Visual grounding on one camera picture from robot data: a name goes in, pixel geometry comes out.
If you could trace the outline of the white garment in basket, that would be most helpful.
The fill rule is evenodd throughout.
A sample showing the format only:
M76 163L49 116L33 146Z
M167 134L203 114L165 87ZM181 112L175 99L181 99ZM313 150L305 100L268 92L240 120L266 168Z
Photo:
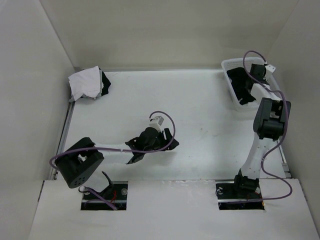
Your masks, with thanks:
M257 101L248 102L246 104L241 105L242 108L246 109L255 109L258 107Z

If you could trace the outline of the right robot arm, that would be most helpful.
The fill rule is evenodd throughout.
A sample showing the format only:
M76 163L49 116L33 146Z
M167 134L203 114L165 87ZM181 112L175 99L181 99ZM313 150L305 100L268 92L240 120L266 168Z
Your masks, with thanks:
M250 94L259 103L254 121L254 139L248 157L234 178L232 192L238 198L257 194L260 189L260 174L280 179L265 171L267 156L281 145L287 133L291 103L280 90L271 90L268 77L272 75L273 66L252 64L250 71L245 68L252 85Z

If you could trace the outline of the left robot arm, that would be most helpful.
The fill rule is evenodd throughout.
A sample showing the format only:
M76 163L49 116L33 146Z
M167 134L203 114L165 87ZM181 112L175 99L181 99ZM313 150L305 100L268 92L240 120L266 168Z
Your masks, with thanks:
M120 145L97 145L84 137L54 163L67 186L75 189L84 185L103 161L131 165L141 161L145 152L171 151L179 145L168 128L149 126L139 136Z

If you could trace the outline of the folded black tank top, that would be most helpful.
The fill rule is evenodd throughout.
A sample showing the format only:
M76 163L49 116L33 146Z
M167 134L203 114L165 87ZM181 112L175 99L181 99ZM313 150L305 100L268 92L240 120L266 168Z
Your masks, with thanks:
M100 95L104 96L109 93L109 88L111 86L110 80L107 78L105 73L102 71L101 68L99 68L99 74L100 74Z

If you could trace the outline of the white plastic laundry basket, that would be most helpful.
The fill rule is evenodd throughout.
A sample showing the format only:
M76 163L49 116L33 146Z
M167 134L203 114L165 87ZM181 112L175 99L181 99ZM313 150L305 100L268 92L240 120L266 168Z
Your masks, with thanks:
M264 65L261 57L232 58L221 62L224 79L232 102L238 112L255 111L259 107L256 100L251 100L251 90L255 82L247 75L245 70L250 71L252 65Z

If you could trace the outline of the black tank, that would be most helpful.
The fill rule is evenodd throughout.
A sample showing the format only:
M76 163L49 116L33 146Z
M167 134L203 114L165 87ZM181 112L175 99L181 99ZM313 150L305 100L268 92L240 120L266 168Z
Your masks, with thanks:
M231 80L231 86L240 105L253 102L256 99L246 88L246 80L248 75L243 67L237 67L226 71L227 76Z
M110 80L107 78L105 73L102 71L101 68L99 68L99 74L100 74L100 95L104 96L109 93L109 88L111 86Z

